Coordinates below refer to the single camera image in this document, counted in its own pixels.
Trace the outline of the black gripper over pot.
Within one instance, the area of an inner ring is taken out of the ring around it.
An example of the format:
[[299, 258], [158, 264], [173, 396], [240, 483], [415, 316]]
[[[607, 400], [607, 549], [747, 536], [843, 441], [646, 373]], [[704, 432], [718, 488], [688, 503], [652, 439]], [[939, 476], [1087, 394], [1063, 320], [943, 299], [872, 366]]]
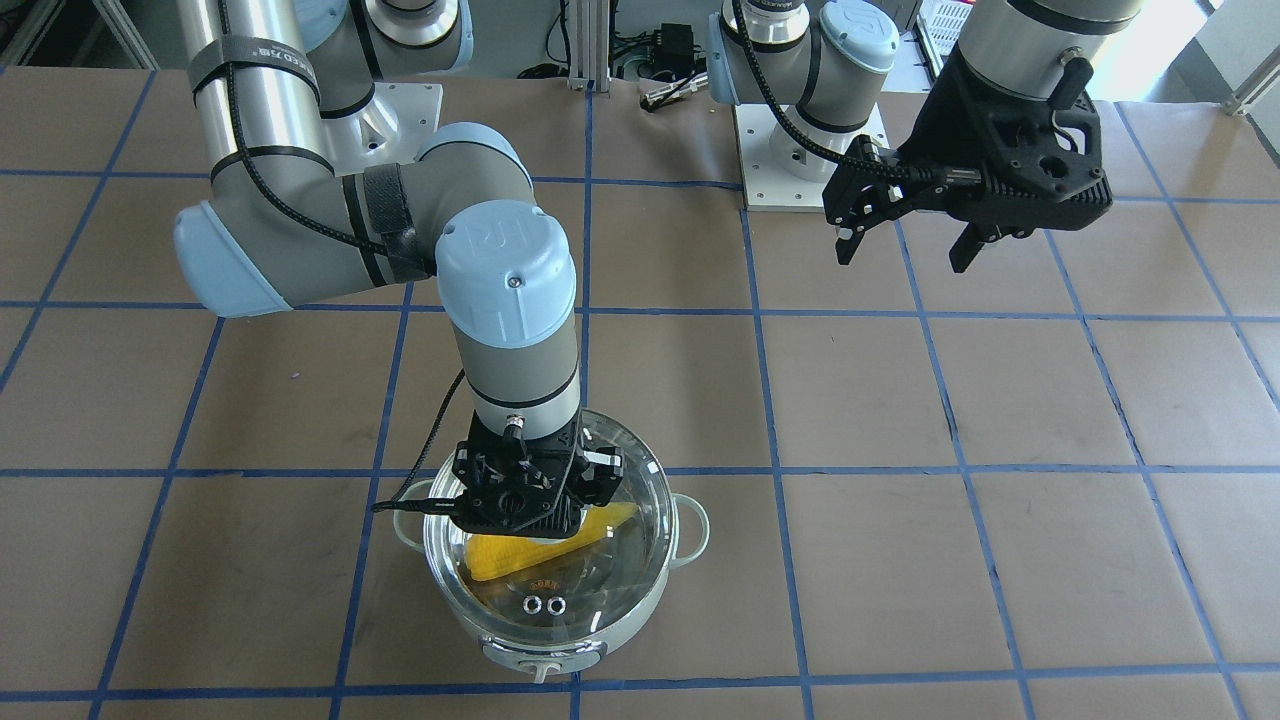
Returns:
[[608, 505], [625, 478], [622, 450], [589, 450], [585, 438], [577, 418], [535, 439], [516, 425], [495, 433], [472, 419], [452, 465], [463, 491], [451, 520], [472, 534], [553, 541], [577, 534], [588, 509]]

